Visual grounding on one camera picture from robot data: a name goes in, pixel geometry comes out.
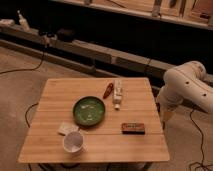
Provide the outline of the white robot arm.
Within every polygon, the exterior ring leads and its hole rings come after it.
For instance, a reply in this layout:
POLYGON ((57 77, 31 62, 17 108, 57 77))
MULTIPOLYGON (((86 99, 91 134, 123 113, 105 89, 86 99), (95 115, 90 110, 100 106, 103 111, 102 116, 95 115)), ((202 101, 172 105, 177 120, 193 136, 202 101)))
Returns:
POLYGON ((184 99, 213 114, 213 87, 204 82, 205 76, 206 69, 199 61, 186 62, 164 73, 164 85, 156 98, 162 122, 172 117, 173 111, 184 99))

